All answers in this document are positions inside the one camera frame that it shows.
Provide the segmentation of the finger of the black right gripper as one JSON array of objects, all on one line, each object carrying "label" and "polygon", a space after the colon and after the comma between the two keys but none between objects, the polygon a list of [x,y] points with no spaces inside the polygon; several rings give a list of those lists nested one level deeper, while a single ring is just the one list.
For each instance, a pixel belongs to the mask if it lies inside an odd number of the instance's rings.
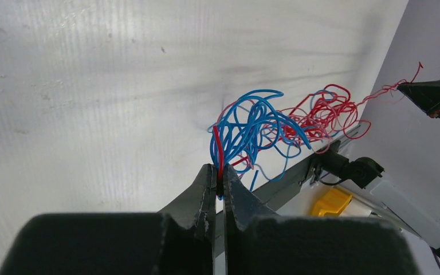
[{"label": "finger of the black right gripper", "polygon": [[440,80],[403,83],[397,90],[432,119],[440,118]]}]

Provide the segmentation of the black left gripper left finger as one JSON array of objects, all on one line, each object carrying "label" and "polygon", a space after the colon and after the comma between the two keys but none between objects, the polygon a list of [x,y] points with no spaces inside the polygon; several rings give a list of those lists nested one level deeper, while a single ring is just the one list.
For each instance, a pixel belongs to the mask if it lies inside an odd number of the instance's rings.
[{"label": "black left gripper left finger", "polygon": [[213,274],[217,171],[156,213],[48,213],[17,234],[0,274]]}]

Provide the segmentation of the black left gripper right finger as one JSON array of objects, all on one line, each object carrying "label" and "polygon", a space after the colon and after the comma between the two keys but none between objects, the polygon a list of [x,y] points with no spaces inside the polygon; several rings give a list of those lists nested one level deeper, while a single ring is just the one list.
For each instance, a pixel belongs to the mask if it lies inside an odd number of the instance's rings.
[{"label": "black left gripper right finger", "polygon": [[282,216],[223,169],[227,274],[418,274],[390,222],[364,217]]}]

